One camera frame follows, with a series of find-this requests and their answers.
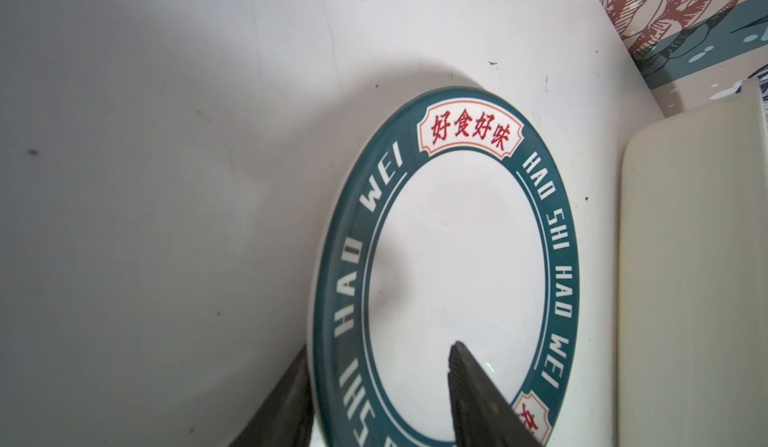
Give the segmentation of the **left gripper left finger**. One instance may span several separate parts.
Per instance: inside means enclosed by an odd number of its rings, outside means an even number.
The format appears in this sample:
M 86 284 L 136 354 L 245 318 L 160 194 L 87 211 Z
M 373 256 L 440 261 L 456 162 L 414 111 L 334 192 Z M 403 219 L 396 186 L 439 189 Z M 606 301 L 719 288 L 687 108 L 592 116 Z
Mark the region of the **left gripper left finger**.
M 308 356 L 303 347 L 230 446 L 307 447 L 313 422 Z

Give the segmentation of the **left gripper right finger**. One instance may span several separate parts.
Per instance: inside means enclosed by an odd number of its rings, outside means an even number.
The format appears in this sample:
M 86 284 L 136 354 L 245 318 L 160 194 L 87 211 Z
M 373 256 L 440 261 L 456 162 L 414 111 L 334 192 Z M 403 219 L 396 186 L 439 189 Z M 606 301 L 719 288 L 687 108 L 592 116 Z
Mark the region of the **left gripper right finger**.
M 457 446 L 540 446 L 463 342 L 451 346 L 448 364 Z

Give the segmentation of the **green rim plate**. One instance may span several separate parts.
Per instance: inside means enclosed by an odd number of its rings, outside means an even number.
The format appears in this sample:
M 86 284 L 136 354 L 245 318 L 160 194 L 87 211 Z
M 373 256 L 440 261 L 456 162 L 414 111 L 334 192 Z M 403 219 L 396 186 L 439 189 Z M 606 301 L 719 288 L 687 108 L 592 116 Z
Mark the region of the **green rim plate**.
M 452 446 L 449 352 L 465 344 L 539 444 L 554 430 L 579 315 L 557 165 L 511 103 L 424 93 L 373 134 L 315 268 L 309 371 L 330 446 Z

